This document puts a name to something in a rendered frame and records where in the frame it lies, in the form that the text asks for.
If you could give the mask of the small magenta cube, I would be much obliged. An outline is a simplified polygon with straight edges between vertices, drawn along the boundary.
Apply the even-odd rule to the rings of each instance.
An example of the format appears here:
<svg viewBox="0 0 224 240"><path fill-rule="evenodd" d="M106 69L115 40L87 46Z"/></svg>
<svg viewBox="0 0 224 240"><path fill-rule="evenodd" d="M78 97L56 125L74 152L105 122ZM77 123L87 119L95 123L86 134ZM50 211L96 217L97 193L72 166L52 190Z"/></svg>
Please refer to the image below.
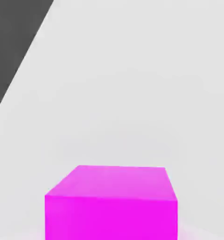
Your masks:
<svg viewBox="0 0 224 240"><path fill-rule="evenodd" d="M77 166L45 195L45 240L178 240L166 169Z"/></svg>

